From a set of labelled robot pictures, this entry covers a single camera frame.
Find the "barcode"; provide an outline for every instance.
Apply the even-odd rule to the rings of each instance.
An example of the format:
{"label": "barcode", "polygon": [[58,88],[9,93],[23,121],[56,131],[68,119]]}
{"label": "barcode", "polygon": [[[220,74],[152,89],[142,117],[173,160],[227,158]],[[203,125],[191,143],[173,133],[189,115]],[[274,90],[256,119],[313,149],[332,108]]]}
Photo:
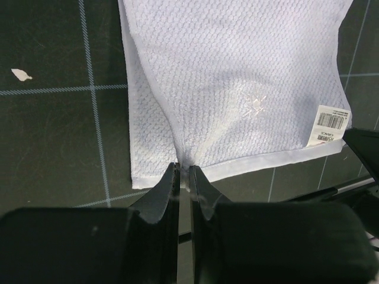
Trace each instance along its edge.
{"label": "barcode", "polygon": [[327,114],[325,112],[322,112],[320,114],[317,125],[334,128],[334,129],[341,129],[344,120],[345,118],[341,117],[340,115]]}
{"label": "barcode", "polygon": [[319,135],[319,136],[317,137],[317,140],[328,141],[328,142],[330,142],[330,141],[333,141],[334,138],[333,138],[333,137],[324,136],[324,135]]}

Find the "textured towel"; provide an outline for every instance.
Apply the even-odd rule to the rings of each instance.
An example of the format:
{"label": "textured towel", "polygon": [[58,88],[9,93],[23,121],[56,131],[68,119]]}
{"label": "textured towel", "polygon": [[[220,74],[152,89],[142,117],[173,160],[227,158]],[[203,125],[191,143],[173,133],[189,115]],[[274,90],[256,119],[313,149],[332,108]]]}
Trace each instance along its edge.
{"label": "textured towel", "polygon": [[133,188],[176,158],[213,181],[340,152],[306,145],[319,105],[350,110],[336,54],[351,2],[119,0]]}

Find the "white towel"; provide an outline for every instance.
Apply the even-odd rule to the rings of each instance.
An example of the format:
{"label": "white towel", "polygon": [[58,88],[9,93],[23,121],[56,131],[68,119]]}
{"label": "white towel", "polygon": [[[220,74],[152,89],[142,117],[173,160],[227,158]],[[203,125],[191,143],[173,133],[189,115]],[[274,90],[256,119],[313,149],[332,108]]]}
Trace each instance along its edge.
{"label": "white towel", "polygon": [[340,152],[306,145],[319,105],[350,110],[336,55],[351,2],[119,0],[133,188],[176,158],[214,181]]}

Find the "table surface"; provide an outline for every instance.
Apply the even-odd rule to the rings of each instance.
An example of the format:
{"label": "table surface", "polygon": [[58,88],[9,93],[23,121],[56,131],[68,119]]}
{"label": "table surface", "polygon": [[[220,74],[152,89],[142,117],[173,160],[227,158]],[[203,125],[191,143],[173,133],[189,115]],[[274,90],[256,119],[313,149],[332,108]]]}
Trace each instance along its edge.
{"label": "table surface", "polygon": [[[379,0],[354,0],[338,68],[353,126],[378,129]],[[5,0],[0,17],[0,214],[22,206],[125,207],[131,189],[127,76],[117,0]],[[11,69],[32,80],[19,81]],[[230,177],[233,201],[280,201],[368,174],[349,147],[329,157]],[[181,195],[180,232],[190,230]],[[179,246],[179,282],[191,282]]]}

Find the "towel hem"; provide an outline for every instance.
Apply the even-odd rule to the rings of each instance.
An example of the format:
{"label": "towel hem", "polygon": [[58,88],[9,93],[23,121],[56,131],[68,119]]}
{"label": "towel hem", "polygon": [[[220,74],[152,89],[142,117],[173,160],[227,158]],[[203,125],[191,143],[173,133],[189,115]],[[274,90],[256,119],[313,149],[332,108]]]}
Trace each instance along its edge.
{"label": "towel hem", "polygon": [[[228,160],[212,166],[202,167],[201,169],[210,182],[215,182],[220,179],[242,175],[248,172],[285,166],[286,164],[306,162],[308,160],[337,154],[341,152],[344,144],[345,142],[340,139],[309,148],[273,152]],[[160,181],[160,179],[161,176],[134,177],[133,189],[152,188]]]}

